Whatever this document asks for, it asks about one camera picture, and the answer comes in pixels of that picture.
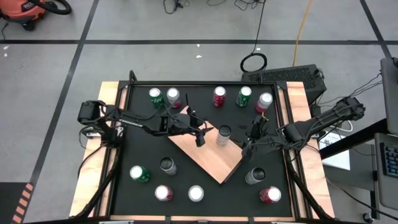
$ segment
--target white paper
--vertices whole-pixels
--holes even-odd
[[[340,136],[335,133],[329,133],[327,136],[321,139],[319,141],[319,148],[322,150],[324,147],[327,147],[330,144],[333,144],[334,142],[337,142],[340,140]],[[345,169],[345,170],[350,170],[349,166],[349,151],[346,150],[344,152],[341,152],[337,155],[331,156],[327,159],[322,160],[322,163],[324,165],[332,166],[332,167],[337,167],[340,169]]]

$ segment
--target concrete floor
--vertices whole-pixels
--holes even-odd
[[[130,69],[139,80],[240,80],[239,64],[251,52],[252,44],[200,43],[201,40],[254,40],[261,13],[261,5],[241,11],[234,6],[234,0],[219,6],[208,6],[205,0],[190,0],[190,7],[172,15],[164,12],[161,0],[68,2],[73,8],[69,16],[47,14],[33,32],[10,24],[4,31],[7,40],[0,41],[0,126],[6,127],[0,131],[0,182],[30,181],[48,129],[52,133],[51,128],[55,128],[25,222],[68,217],[83,157],[77,141],[81,125],[76,116],[82,101],[97,99],[102,81],[126,80]],[[296,38],[307,3],[307,0],[266,2],[259,39],[270,40],[270,44],[257,47],[267,55],[268,69],[291,66],[294,45],[271,43]],[[397,44],[398,23],[394,21],[398,2],[367,0],[366,3],[384,40],[395,40],[389,44]],[[92,23],[86,23],[92,8],[95,9]],[[314,1],[301,39],[342,40],[298,47],[296,65],[314,63],[324,71],[328,91],[322,101],[348,95],[375,77],[380,70],[379,61],[385,57],[359,0]],[[164,41],[107,40],[191,41],[164,44]],[[344,40],[375,42],[347,45]],[[391,55],[398,55],[398,46],[387,47]],[[252,59],[247,63],[249,70],[257,68],[260,62]],[[64,92],[68,90],[64,104],[63,87]],[[367,110],[363,119],[353,123],[354,132],[386,116],[382,86],[358,99]],[[50,126],[59,102],[60,116],[55,116],[56,125]],[[342,187],[369,203],[369,192]],[[362,222],[361,214],[368,209],[333,186],[329,189],[336,216]],[[385,211],[398,215],[395,211]],[[382,217],[378,223],[392,221]]]

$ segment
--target orange vacuum cleaner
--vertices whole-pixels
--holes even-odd
[[[67,15],[72,12],[66,0],[57,0],[65,6],[59,9],[52,1],[45,0],[0,0],[0,17],[9,22],[22,24],[25,30],[34,30],[35,21],[44,17],[46,11]]]

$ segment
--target soda can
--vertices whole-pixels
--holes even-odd
[[[251,89],[247,86],[242,87],[241,91],[238,93],[238,98],[236,99],[236,104],[240,107],[245,107],[248,105],[251,97]]]
[[[169,90],[167,90],[167,99],[173,105],[173,108],[179,108],[181,106],[180,92],[176,88],[169,88]]]
[[[213,93],[213,105],[216,107],[222,107],[225,102],[226,91],[224,87],[219,86],[214,89]]]
[[[130,176],[133,180],[144,183],[149,180],[149,173],[143,166],[133,166],[130,170]]]
[[[271,103],[272,103],[272,95],[271,94],[269,94],[269,93],[261,94],[261,96],[256,104],[256,111],[258,113],[266,112],[269,105],[271,105]]]
[[[249,185],[259,183],[263,181],[264,178],[266,178],[266,173],[260,167],[253,168],[244,176],[246,183]]]
[[[150,100],[154,104],[155,108],[159,108],[164,104],[163,94],[158,88],[151,88],[149,90]]]
[[[177,166],[170,157],[165,157],[160,161],[160,168],[168,175],[177,173]]]
[[[155,197],[161,202],[168,202],[169,200],[172,200],[173,195],[173,190],[166,185],[160,185],[155,190]]]
[[[280,190],[274,186],[270,186],[260,191],[260,200],[264,203],[277,203],[282,194]]]
[[[222,125],[218,130],[216,143],[219,146],[225,146],[231,136],[231,128],[227,125]]]
[[[205,196],[205,191],[199,185],[189,188],[188,197],[192,202],[200,202]]]

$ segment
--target keyboard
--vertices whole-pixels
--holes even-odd
[[[398,145],[383,144],[382,155],[384,175],[398,178]]]

